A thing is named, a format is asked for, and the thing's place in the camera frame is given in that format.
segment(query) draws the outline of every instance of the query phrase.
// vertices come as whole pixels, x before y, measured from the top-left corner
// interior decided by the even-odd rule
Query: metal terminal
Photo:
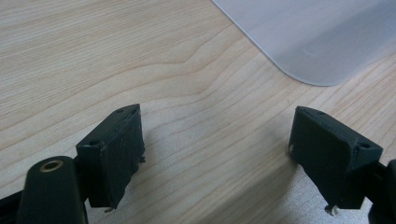
[[[44,163],[41,167],[40,167],[40,172],[42,173],[48,173],[48,172],[52,172],[54,170],[59,169],[61,166],[64,165],[63,161],[48,161],[46,163]]]

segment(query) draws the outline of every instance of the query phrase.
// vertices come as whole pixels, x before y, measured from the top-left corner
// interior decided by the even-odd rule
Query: wooden table
[[[343,85],[283,74],[209,0],[0,4],[0,197],[113,110],[141,104],[147,162],[91,223],[367,223],[331,217],[286,153],[294,108],[323,110],[396,158],[396,55]]]

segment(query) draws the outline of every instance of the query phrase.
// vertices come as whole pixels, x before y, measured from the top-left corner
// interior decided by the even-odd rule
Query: white plastic sheet
[[[342,83],[396,52],[396,0],[213,0],[286,74]]]

